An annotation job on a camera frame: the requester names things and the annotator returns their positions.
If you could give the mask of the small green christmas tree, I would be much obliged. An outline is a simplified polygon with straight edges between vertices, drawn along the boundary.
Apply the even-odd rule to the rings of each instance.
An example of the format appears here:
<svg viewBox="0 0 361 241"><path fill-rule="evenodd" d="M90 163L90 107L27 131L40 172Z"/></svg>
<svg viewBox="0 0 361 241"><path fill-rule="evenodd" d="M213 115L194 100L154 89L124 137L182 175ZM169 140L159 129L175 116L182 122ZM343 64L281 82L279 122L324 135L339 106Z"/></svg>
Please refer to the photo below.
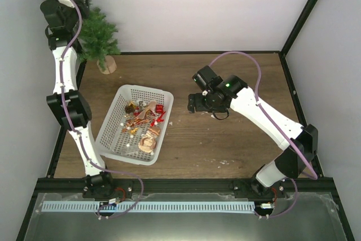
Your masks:
<svg viewBox="0 0 361 241"><path fill-rule="evenodd" d="M102 74L109 75L117 68L113 56L121 53L118 40L114 37L118 29L116 24L107 20L106 14L99 7L93 4L89 6L89 16L83 19L79 35L82 53L78 59L81 63L95 62Z"/></svg>

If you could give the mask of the white ball string lights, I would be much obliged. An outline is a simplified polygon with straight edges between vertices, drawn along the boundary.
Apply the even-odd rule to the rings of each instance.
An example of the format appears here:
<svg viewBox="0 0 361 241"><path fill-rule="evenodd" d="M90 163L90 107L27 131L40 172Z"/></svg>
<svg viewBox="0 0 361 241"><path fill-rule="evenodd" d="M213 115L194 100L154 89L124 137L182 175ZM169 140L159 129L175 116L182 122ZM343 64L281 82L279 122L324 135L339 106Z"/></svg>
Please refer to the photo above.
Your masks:
<svg viewBox="0 0 361 241"><path fill-rule="evenodd" d="M145 135L147 130L144 130L142 134L138 134L139 128L138 128L137 133L134 134L134 135L125 133L125 137L122 140L122 144L124 145L124 148L122 149L121 153L124 154L124 155L147 154L145 152L142 152L138 148L138 143L141 140L142 136Z"/></svg>

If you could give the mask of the white perforated plastic basket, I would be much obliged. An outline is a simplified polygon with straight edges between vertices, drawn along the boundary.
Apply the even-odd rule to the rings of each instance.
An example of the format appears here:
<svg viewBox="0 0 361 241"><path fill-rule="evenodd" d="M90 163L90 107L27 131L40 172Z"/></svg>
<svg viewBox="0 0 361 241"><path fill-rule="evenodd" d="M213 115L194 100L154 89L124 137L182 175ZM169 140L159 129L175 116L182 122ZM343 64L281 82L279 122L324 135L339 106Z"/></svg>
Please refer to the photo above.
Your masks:
<svg viewBox="0 0 361 241"><path fill-rule="evenodd" d="M164 90L121 86L95 141L99 153L130 164L154 164L160 154L173 102L173 94Z"/></svg>

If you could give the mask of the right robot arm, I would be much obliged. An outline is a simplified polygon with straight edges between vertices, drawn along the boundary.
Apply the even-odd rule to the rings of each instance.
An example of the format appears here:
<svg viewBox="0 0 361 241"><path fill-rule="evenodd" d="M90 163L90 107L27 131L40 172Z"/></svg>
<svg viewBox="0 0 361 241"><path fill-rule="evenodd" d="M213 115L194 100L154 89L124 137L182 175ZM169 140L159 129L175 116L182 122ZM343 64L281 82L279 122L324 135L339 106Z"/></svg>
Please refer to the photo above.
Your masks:
<svg viewBox="0 0 361 241"><path fill-rule="evenodd" d="M285 117L260 98L246 82L235 75L223 80L208 66L192 77L200 93L188 96L188 111L218 113L237 112L265 132L282 150L272 162L253 175L250 189L262 198L271 186L285 178L297 178L310 165L318 148L318 130L313 125L302 126Z"/></svg>

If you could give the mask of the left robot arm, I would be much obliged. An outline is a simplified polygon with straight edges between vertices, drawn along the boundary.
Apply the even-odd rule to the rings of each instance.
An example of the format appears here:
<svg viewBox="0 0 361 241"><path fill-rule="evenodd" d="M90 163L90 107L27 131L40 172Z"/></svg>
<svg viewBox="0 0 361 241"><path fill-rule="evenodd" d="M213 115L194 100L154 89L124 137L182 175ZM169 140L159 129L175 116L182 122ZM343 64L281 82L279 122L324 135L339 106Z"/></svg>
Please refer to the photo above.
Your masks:
<svg viewBox="0 0 361 241"><path fill-rule="evenodd" d="M40 10L47 21L45 33L55 61L55 85L46 98L47 105L76 143L85 168L85 196L109 198L115 193L115 183L96 150L91 109L76 80L81 52L78 36L82 20L89 15L89 0L46 0Z"/></svg>

